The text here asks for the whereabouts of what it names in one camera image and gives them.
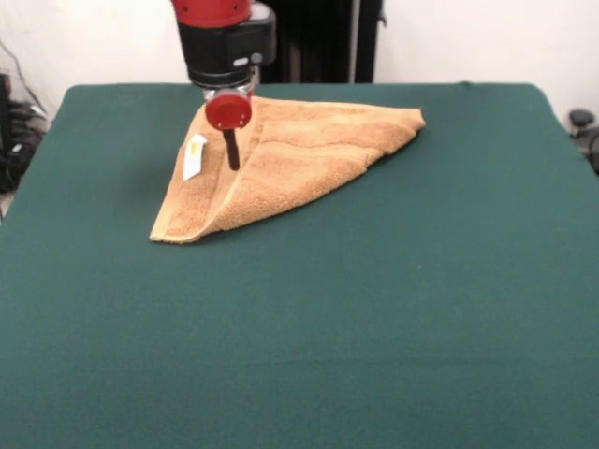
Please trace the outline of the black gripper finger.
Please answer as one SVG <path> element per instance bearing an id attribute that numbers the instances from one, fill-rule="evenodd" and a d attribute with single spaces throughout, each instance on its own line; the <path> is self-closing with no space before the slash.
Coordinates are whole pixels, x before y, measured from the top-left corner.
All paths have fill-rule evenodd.
<path id="1" fill-rule="evenodd" d="M 240 152 L 236 139 L 234 129 L 228 129 L 223 131 L 223 138 L 226 143 L 227 160 L 231 170 L 239 170 L 240 163 Z"/>

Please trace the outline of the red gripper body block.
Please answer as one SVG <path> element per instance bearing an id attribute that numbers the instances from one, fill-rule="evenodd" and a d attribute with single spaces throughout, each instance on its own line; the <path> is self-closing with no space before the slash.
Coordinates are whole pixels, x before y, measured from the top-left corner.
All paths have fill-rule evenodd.
<path id="1" fill-rule="evenodd" d="M 252 119 L 252 95 L 238 89 L 210 92 L 205 97 L 205 114 L 216 130 L 243 128 Z"/>

